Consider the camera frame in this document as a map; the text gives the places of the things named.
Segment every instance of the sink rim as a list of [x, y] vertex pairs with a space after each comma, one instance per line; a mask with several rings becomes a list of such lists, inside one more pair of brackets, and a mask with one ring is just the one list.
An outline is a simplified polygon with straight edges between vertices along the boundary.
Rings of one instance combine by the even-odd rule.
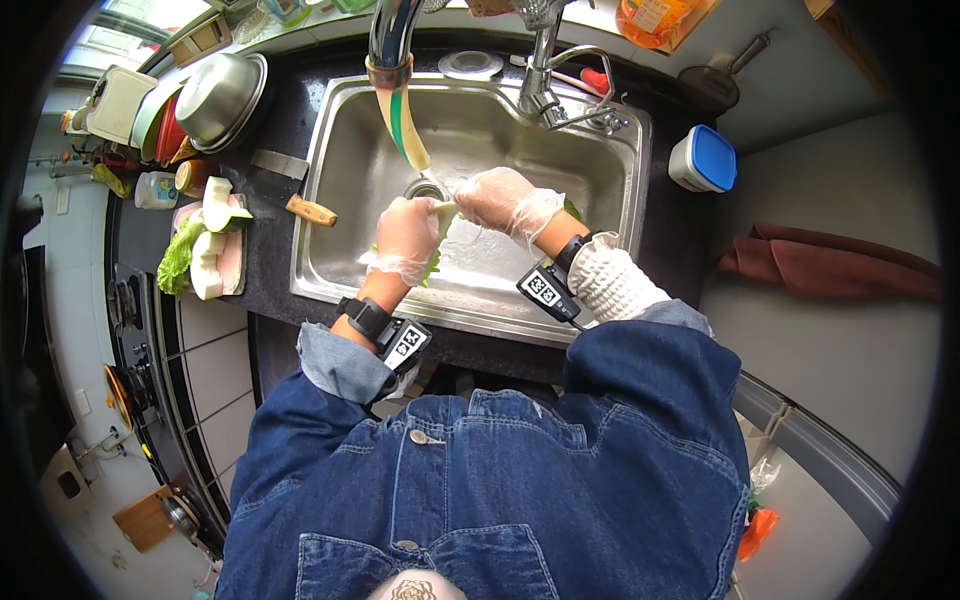
[[[516, 101], [519, 95], [521, 80], [502, 79], [491, 82], [474, 82], [451, 80], [439, 73], [414, 73], [410, 82], [412, 90], [451, 89], [466, 93], [482, 93], [493, 97], [500, 106], [517, 122], [532, 127], [531, 123], [516, 110]], [[360, 93], [372, 92], [373, 86], [365, 75], [331, 79], [324, 91], [317, 120], [310, 139], [307, 160], [310, 169], [304, 181], [303, 197], [307, 201], [315, 202], [319, 189], [320, 173], [326, 159], [326, 149], [333, 128], [332, 123], [339, 108], [349, 99]], [[586, 108], [595, 105], [595, 98], [586, 93], [574, 90], [564, 85], [555, 84], [554, 91], [561, 99], [564, 107], [571, 116], [577, 116]], [[649, 115], [642, 110], [625, 107], [612, 103], [618, 111], [629, 115], [631, 127], [606, 137], [603, 132], [591, 129], [587, 125], [566, 128], [568, 134], [583, 135], [609, 147], [624, 158], [624, 168], [628, 172], [624, 181], [623, 200], [621, 201], [620, 231], [629, 232], [621, 235], [621, 248], [630, 254], [636, 261], [639, 251], [639, 235], [642, 228], [646, 206], [647, 181], [649, 178], [651, 124]], [[633, 153], [629, 163], [625, 153]], [[343, 296], [353, 297], [358, 288], [351, 285], [335, 283], [322, 277], [313, 270], [313, 261], [308, 256], [301, 259], [302, 254], [308, 254], [309, 235], [313, 228], [306, 227], [305, 222], [298, 217], [294, 224], [293, 245], [290, 260], [289, 291], [298, 296], [315, 300], [336, 303]], [[305, 272], [315, 279], [309, 280]], [[420, 323], [433, 324], [448, 328], [489, 335], [498, 338], [518, 340], [540, 346], [565, 348], [577, 335], [576, 329], [568, 324], [542, 324], [523, 319], [506, 318], [497, 315], [477, 312], [464, 308], [440, 306], [432, 302], [405, 299], [395, 311], [400, 318], [416, 318]]]

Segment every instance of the orange plastic bag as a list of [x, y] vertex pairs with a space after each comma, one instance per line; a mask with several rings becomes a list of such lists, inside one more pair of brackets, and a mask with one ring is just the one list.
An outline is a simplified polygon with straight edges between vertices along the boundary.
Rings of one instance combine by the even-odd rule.
[[767, 539], [770, 532], [777, 526], [777, 521], [779, 520], [780, 515], [770, 509], [760, 509], [756, 511], [754, 520], [750, 521], [750, 527], [747, 528], [747, 531], [743, 532], [740, 547], [736, 549], [736, 558], [740, 559], [742, 563], [746, 563], [753, 558], [754, 554], [756, 554], [757, 550], [759, 550], [763, 544], [763, 541]]

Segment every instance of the blue lid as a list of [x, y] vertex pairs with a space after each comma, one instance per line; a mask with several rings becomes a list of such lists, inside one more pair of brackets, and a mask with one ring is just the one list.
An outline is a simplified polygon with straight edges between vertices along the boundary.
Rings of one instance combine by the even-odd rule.
[[698, 125], [690, 145], [693, 168], [713, 185], [730, 191], [736, 179], [736, 152], [730, 142], [706, 125]]

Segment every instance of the wrist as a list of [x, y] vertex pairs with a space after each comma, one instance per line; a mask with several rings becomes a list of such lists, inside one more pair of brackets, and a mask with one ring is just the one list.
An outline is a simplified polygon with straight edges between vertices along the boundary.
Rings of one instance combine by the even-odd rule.
[[571, 237], [574, 235], [586, 236], [589, 233], [590, 230], [586, 225], [574, 219], [566, 211], [558, 210], [550, 217], [546, 227], [534, 241], [534, 246], [550, 257], [551, 260], [554, 260]]
[[[369, 298], [376, 302], [377, 306], [382, 308], [384, 312], [393, 314], [409, 291], [410, 286], [403, 282], [403, 277], [399, 273], [384, 273], [379, 269], [373, 269], [367, 275], [367, 280], [360, 287], [360, 291], [357, 292], [356, 298], [358, 300]], [[340, 318], [330, 328], [330, 333], [352, 340], [376, 354], [376, 345], [368, 340], [364, 334], [353, 328], [348, 322], [347, 315], [340, 315]]]

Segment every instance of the wall outlet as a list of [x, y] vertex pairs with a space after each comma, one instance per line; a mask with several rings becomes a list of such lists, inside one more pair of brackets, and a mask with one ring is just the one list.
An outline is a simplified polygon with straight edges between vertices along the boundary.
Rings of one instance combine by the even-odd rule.
[[65, 215], [69, 207], [70, 207], [70, 186], [58, 185], [57, 186], [57, 214]]
[[86, 417], [90, 414], [90, 402], [86, 399], [86, 390], [77, 390], [73, 395], [73, 399], [77, 402], [77, 411], [81, 417]]

